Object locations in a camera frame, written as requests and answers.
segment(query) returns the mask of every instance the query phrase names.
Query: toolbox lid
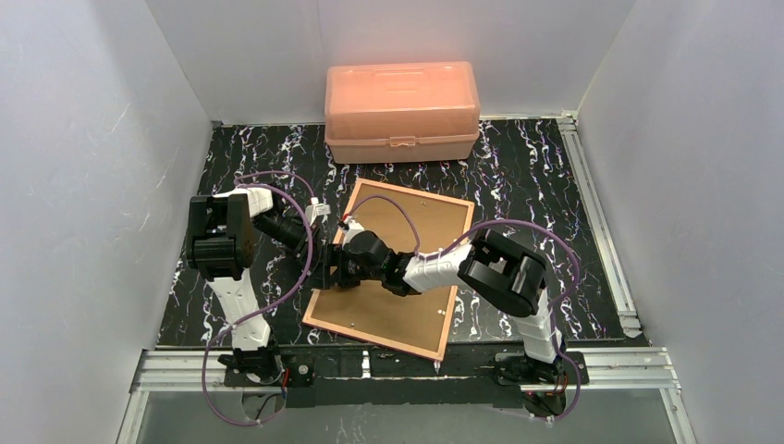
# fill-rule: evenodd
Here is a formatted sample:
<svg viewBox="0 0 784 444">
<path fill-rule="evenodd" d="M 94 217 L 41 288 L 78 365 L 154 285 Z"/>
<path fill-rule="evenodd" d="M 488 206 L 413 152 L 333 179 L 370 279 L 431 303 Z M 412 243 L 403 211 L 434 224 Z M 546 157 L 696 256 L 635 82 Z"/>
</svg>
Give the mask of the toolbox lid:
<svg viewBox="0 0 784 444">
<path fill-rule="evenodd" d="M 479 111 L 468 62 L 333 67 L 327 72 L 328 141 L 475 137 Z"/>
</svg>

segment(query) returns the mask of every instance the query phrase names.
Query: white wall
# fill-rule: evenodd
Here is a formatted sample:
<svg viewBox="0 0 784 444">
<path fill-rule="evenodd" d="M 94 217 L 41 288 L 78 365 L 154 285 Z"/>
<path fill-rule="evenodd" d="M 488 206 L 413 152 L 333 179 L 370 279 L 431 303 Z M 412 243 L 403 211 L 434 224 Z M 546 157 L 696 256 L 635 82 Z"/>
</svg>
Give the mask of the white wall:
<svg viewBox="0 0 784 444">
<path fill-rule="evenodd" d="M 324 121 L 330 66 L 468 60 L 483 114 L 576 109 L 634 0 L 147 0 L 210 119 Z"/>
<path fill-rule="evenodd" d="M 701 442 L 780 442 L 784 4 L 638 2 L 580 132 Z"/>
<path fill-rule="evenodd" d="M 141 0 L 0 14 L 3 442 L 114 442 L 210 122 Z"/>
</svg>

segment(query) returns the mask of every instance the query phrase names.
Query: wooden frame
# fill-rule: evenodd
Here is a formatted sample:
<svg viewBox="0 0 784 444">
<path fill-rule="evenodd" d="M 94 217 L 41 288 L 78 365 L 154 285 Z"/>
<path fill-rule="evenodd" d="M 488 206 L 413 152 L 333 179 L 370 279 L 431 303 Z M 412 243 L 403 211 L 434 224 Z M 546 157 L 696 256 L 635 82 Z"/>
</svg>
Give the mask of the wooden frame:
<svg viewBox="0 0 784 444">
<path fill-rule="evenodd" d="M 411 190 L 411 189 L 408 189 L 408 188 L 399 187 L 399 186 L 396 186 L 396 185 L 390 185 L 388 183 L 376 182 L 376 181 L 368 180 L 368 179 L 357 179 L 357 182 L 354 185 L 354 189 L 353 189 L 353 191 L 351 193 L 351 197 L 349 199 L 349 203 L 347 205 L 347 210 L 346 211 L 348 211 L 348 209 L 353 207 L 353 205 L 356 203 L 357 197 L 359 196 L 363 186 L 369 186 L 369 187 L 373 187 L 373 188 L 377 188 L 377 189 L 381 189 L 381 190 L 389 190 L 389 191 L 400 192 L 400 193 L 408 194 L 410 196 L 418 196 L 418 197 L 421 197 L 423 199 L 427 199 L 429 201 L 440 201 L 440 202 L 447 203 L 447 204 L 459 205 L 461 207 L 464 207 L 465 208 L 465 212 L 466 212 L 465 222 L 464 222 L 463 228 L 462 228 L 463 232 L 465 232 L 466 230 L 468 230 L 471 227 L 472 216 L 473 216 L 473 209 L 474 209 L 474 203 L 473 202 L 468 202 L 468 201 L 463 201 L 463 200 L 460 200 L 460 199 L 455 199 L 455 198 L 451 198 L 451 197 L 441 196 L 441 195 L 433 194 L 433 193 L 426 192 L 426 191 Z M 392 208 L 391 211 L 397 211 L 394 207 L 391 207 L 391 208 Z M 342 237 L 343 237 L 342 232 L 338 232 L 338 234 L 335 236 L 334 242 L 335 243 L 339 243 L 342 240 Z M 389 339 L 389 338 L 384 338 L 384 337 L 381 337 L 381 336 L 376 336 L 376 335 L 368 333 L 368 332 L 359 331 L 359 330 L 351 328 L 351 327 L 345 327 L 345 326 L 341 326 L 339 324 L 335 324 L 335 323 L 332 323 L 332 322 L 324 321 L 323 319 L 314 318 L 313 317 L 313 310 L 314 310 L 315 305 L 318 302 L 320 293 L 321 293 L 321 291 L 319 291 L 319 290 L 314 290 L 313 291 L 313 294 L 312 294 L 312 297 L 311 297 L 311 301 L 308 304 L 307 310 L 305 311 L 305 316 L 302 318 L 302 322 L 304 324 L 307 324 L 307 325 L 313 326 L 313 327 L 323 328 L 323 329 L 329 330 L 329 331 L 333 331 L 333 332 L 336 332 L 336 333 L 338 333 L 340 335 L 348 336 L 350 338 L 355 338 L 355 339 L 359 339 L 359 340 L 365 340 L 365 341 L 368 341 L 368 342 L 371 342 L 371 343 L 383 345 L 385 347 L 389 347 L 391 349 L 400 350 L 402 352 L 409 352 L 409 353 L 416 354 L 416 355 L 419 355 L 419 356 L 422 356 L 422 357 L 425 357 L 425 358 L 428 358 L 428 359 L 433 359 L 433 360 L 436 360 L 436 361 L 443 360 L 444 354 L 445 354 L 446 348 L 447 348 L 447 339 L 448 339 L 448 336 L 449 336 L 449 326 L 451 325 L 452 315 L 453 315 L 453 312 L 454 312 L 454 309 L 455 309 L 455 298 L 457 297 L 457 293 L 458 293 L 458 288 L 457 287 L 452 287 L 450 289 L 450 291 L 449 291 L 449 294 L 448 294 L 447 306 L 445 308 L 446 314 L 444 315 L 444 322 L 443 322 L 443 325 L 441 327 L 441 336 L 440 336 L 440 340 L 438 341 L 438 348 L 437 348 L 437 350 L 430 350 L 430 349 L 426 349 L 426 348 L 423 348 L 423 347 L 417 347 L 417 346 L 414 346 L 414 345 L 411 345 L 411 344 L 408 344 L 408 343 L 400 342 L 400 341 Z"/>
</svg>

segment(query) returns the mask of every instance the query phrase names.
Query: black marble surface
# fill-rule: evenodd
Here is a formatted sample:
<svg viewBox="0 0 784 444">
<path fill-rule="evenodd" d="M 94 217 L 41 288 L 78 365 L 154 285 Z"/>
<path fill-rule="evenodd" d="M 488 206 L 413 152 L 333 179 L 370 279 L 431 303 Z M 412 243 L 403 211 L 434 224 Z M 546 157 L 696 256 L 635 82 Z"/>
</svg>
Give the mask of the black marble surface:
<svg viewBox="0 0 784 444">
<path fill-rule="evenodd" d="M 557 309 L 567 338 L 624 338 L 556 121 L 490 120 L 481 122 L 480 129 L 481 136 L 465 161 L 347 166 L 332 162 L 323 126 L 219 128 L 213 134 L 199 194 L 230 191 L 234 177 L 253 171 L 295 171 L 332 205 L 333 214 L 326 223 L 331 231 L 328 239 L 337 229 L 337 214 L 345 209 L 356 178 L 474 201 L 474 222 L 500 217 L 530 220 L 572 245 L 583 273 L 576 297 Z M 307 193 L 300 184 L 292 179 L 279 183 L 299 202 L 306 202 Z M 556 273 L 548 277 L 550 288 L 564 288 L 564 282 L 570 280 L 570 276 L 561 275 L 567 268 L 566 255 L 551 240 L 512 228 L 505 232 L 554 261 Z M 256 252 L 251 276 L 259 304 L 264 306 L 285 293 L 300 271 L 267 238 L 259 239 Z M 300 323 L 310 295 L 310 291 L 301 290 L 266 315 L 277 340 L 284 344 L 352 342 Z M 175 270 L 158 345 L 203 346 L 224 325 L 217 298 L 187 267 L 183 254 Z M 459 292 L 450 341 L 520 338 L 505 314 L 471 291 Z"/>
</svg>

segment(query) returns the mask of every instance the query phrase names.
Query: brown board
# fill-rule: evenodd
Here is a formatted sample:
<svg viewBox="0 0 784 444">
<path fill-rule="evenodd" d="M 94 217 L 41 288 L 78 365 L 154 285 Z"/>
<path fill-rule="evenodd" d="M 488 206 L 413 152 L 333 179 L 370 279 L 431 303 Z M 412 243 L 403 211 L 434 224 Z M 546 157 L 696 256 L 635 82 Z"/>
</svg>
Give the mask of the brown board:
<svg viewBox="0 0 784 444">
<path fill-rule="evenodd" d="M 373 194 L 387 196 L 406 210 L 419 231 L 422 253 L 448 246 L 471 225 L 473 202 L 366 179 L 357 179 L 347 211 Z M 372 199 L 354 215 L 395 251 L 410 252 L 416 245 L 405 217 L 387 201 Z M 335 242 L 341 238 L 338 232 Z M 457 291 L 457 287 L 448 287 L 400 297 L 375 281 L 349 290 L 315 290 L 302 322 L 440 361 Z"/>
</svg>

